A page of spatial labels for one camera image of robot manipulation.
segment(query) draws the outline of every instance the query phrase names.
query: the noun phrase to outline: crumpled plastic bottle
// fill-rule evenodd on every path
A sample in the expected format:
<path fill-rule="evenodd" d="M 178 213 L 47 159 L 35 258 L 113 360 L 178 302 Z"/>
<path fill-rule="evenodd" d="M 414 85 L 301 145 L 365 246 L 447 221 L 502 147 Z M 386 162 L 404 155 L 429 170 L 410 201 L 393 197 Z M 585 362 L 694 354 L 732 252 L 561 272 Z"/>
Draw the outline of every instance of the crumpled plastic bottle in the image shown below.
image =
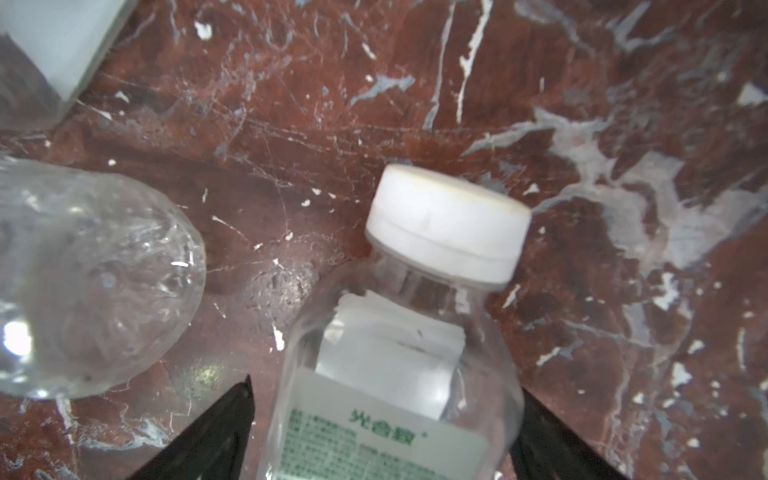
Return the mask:
<path fill-rule="evenodd" d="M 0 157 L 0 391 L 97 395 L 162 357 L 205 287 L 181 210 L 127 177 Z"/>

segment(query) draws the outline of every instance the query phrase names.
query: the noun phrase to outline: white bottle cap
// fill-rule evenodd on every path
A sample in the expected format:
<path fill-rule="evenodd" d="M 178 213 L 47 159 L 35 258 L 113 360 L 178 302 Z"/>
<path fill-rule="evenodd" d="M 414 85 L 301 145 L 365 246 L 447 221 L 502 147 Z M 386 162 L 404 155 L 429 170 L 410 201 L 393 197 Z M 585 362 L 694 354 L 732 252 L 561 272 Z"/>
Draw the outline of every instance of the white bottle cap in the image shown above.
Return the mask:
<path fill-rule="evenodd" d="M 424 168 L 389 165 L 367 234 L 439 276 L 493 286 L 515 273 L 531 209 L 502 194 Z"/>

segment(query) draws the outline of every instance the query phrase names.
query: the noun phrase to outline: transparent plastic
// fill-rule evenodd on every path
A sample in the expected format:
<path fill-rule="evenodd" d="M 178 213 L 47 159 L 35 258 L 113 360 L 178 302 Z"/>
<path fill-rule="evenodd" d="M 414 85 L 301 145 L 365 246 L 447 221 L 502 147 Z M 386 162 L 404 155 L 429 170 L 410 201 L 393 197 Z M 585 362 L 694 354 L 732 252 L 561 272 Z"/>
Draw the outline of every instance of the transparent plastic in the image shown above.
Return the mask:
<path fill-rule="evenodd" d="M 143 372 L 192 320 L 200 234 L 127 177 L 0 157 L 0 391 L 95 395 Z"/>
<path fill-rule="evenodd" d="M 520 430 L 523 396 L 517 369 L 503 343 L 501 332 L 483 306 L 490 288 L 455 283 L 426 273 L 388 254 L 384 247 L 375 248 L 369 258 L 343 266 L 321 282 L 307 300 L 288 336 L 280 388 L 257 478 L 283 478 L 280 475 L 280 459 L 290 414 L 289 397 L 296 373 L 299 369 L 321 373 L 319 357 L 322 355 L 323 338 L 327 340 L 332 336 L 332 340 L 336 341 L 351 333 L 345 332 L 343 322 L 335 319 L 339 301 L 343 301 L 342 298 L 349 294 L 362 297 L 371 293 L 414 313 L 463 330 L 465 344 L 455 368 L 451 367 L 448 372 L 448 393 L 435 419 L 487 439 L 488 449 L 473 478 L 493 478 L 494 471 Z M 385 381 L 383 377 L 388 368 L 401 370 L 394 372 L 396 378 L 406 378 L 404 375 L 419 376 L 419 386 L 425 382 L 438 385 L 435 379 L 439 380 L 442 374 L 439 367 L 423 372 L 406 372 L 400 368 L 402 365 L 398 364 L 397 359 L 390 360 L 385 359 L 375 374 L 372 373 L 371 383 L 366 387 L 369 391 Z M 359 363 L 360 359 L 350 356 L 346 361 Z M 437 392 L 435 397 L 442 396 L 439 387 L 430 389 Z M 408 393 L 397 392 L 393 402 L 402 402 L 404 396 L 408 397 Z M 412 404 L 412 411 L 423 407 L 418 399 L 406 401 L 418 403 Z M 430 408 L 426 406 L 423 411 L 428 412 Z M 323 476 L 307 475 L 304 478 Z"/>

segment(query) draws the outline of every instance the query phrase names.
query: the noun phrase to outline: clear plastic bottle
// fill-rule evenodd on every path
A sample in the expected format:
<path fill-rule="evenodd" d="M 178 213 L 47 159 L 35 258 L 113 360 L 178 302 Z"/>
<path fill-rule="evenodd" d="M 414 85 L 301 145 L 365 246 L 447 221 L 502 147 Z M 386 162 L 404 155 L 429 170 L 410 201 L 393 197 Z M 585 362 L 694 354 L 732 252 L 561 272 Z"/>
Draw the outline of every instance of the clear plastic bottle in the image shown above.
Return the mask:
<path fill-rule="evenodd" d="M 493 478 L 523 396 L 483 305 L 530 219 L 504 195 L 388 166 L 371 256 L 326 278 L 290 331 L 257 478 Z"/>
<path fill-rule="evenodd" d="M 122 175 L 0 157 L 0 392 L 97 395 L 192 321 L 205 246 L 168 198 Z"/>

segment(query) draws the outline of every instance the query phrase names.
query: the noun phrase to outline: marble surface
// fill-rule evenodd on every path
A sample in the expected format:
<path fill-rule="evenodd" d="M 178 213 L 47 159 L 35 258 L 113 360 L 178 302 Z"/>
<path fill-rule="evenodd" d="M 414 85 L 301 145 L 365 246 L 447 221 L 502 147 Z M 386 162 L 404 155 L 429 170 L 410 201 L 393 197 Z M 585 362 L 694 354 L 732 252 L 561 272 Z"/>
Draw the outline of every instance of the marble surface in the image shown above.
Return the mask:
<path fill-rule="evenodd" d="M 0 476 L 125 478 L 247 373 L 255 475 L 282 335 L 368 253 L 399 162 L 535 209 L 488 308 L 525 386 L 612 465 L 765 478 L 767 31 L 748 0 L 140 2 L 82 104 L 0 149 L 165 192 L 206 241 L 206 296 L 124 386 L 0 396 Z"/>

